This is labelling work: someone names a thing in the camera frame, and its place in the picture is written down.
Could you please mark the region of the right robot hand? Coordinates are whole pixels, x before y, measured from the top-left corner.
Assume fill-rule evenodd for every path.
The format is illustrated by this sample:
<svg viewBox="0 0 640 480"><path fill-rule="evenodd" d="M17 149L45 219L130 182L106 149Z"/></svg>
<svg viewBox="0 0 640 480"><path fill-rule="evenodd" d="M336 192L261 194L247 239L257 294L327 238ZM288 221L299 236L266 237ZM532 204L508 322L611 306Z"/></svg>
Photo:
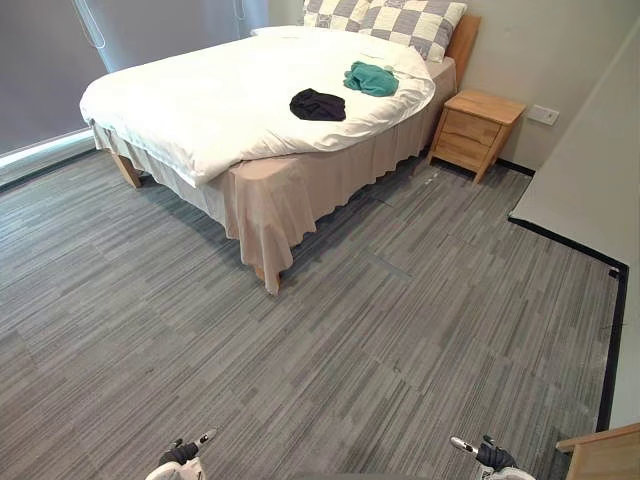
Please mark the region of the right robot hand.
<svg viewBox="0 0 640 480"><path fill-rule="evenodd" d="M483 435L479 447L473 446L456 436L451 436L449 441L453 447L471 454L481 465L491 468L494 471L501 471L507 467L517 466L511 453L499 447L488 434Z"/></svg>

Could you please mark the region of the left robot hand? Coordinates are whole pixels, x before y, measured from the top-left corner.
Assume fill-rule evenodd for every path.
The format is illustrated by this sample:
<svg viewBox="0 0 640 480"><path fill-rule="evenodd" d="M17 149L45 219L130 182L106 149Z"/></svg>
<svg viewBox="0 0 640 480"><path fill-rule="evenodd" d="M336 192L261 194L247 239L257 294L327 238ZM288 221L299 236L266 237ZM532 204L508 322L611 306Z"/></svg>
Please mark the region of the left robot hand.
<svg viewBox="0 0 640 480"><path fill-rule="evenodd" d="M217 433L218 428L213 427L200 435L195 441L189 443L185 443L182 438L176 439L171 444L171 448L161 455L158 465L161 466L170 462L185 465L188 461L194 460L202 450L202 447L215 438Z"/></svg>

